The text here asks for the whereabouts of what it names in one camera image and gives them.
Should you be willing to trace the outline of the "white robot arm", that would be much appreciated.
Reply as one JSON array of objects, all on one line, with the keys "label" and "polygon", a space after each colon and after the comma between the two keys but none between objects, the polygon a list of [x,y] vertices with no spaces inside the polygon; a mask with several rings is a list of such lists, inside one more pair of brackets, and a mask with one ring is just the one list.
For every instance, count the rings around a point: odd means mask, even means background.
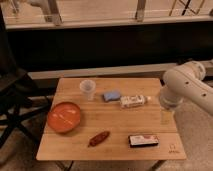
[{"label": "white robot arm", "polygon": [[206,69],[201,62],[190,61],[168,69],[158,100],[166,110],[174,110],[188,99],[213,117],[213,88],[203,82]]}]

